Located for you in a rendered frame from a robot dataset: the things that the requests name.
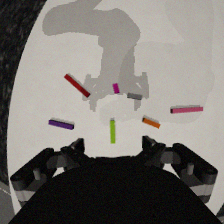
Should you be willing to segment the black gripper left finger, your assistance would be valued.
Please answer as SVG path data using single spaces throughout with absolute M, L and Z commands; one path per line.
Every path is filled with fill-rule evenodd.
M 78 138 L 69 146 L 60 148 L 60 151 L 54 152 L 53 148 L 43 149 L 16 171 L 10 177 L 10 181 L 21 207 L 40 186 L 53 177 L 57 168 L 63 167 L 64 171 L 67 171 L 74 167 L 100 163 L 94 157 L 88 157 L 84 152 L 84 138 Z

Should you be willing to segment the pink rod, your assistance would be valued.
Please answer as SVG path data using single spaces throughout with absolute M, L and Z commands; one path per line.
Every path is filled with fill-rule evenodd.
M 185 113 L 185 112 L 197 112 L 197 111 L 203 111 L 203 107 L 170 109 L 171 113 Z

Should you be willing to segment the grey rod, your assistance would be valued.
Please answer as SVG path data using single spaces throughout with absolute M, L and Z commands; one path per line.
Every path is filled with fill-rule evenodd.
M 142 100 L 142 95 L 128 93 L 128 97 L 127 98 Z

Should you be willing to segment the lime green rod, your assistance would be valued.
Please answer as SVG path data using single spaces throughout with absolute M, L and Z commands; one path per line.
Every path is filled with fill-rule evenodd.
M 110 120 L 111 144 L 115 144 L 115 120 Z

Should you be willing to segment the orange rod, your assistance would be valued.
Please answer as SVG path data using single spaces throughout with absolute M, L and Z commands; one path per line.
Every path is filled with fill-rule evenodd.
M 144 118 L 144 117 L 143 117 L 142 122 L 144 122 L 144 123 L 146 123 L 146 124 L 149 124 L 149 125 L 151 125 L 151 126 L 153 126 L 153 127 L 156 127 L 156 128 L 158 128 L 158 129 L 159 129 L 160 125 L 161 125 L 161 124 L 158 124 L 158 123 L 156 123 L 156 122 L 153 122 L 153 121 L 151 121 L 151 120 L 149 120 L 149 119 L 146 119 L 146 118 Z

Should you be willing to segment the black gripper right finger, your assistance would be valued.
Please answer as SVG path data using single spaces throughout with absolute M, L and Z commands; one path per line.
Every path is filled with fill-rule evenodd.
M 174 143 L 172 147 L 166 147 L 166 144 L 154 141 L 147 135 L 142 136 L 143 150 L 138 155 L 128 158 L 124 163 L 154 165 L 162 169 L 165 164 L 171 164 L 178 177 L 192 189 L 204 204 L 208 203 L 218 170 L 181 143 Z

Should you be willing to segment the dark red rod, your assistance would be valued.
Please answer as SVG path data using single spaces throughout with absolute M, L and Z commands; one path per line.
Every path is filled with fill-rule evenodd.
M 87 98 L 91 95 L 87 92 L 81 85 L 79 85 L 74 79 L 72 79 L 68 74 L 64 76 L 64 78 L 69 81 L 76 89 L 78 89 L 84 96 Z

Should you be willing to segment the small magenta block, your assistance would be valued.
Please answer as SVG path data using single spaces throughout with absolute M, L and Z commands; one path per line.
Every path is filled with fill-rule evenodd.
M 115 92 L 115 94 L 120 93 L 120 92 L 119 92 L 119 88 L 118 88 L 118 84 L 117 84 L 117 83 L 116 83 L 116 84 L 113 84 L 113 88 L 114 88 L 114 92 Z

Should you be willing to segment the purple rod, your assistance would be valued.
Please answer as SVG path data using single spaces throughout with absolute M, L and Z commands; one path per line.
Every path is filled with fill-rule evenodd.
M 70 129 L 70 130 L 74 129 L 73 124 L 68 124 L 68 123 L 59 122 L 59 121 L 55 121 L 55 120 L 49 120 L 48 124 L 53 125 L 53 126 L 57 126 L 57 127 L 61 127 L 61 128 L 65 128 L 65 129 Z

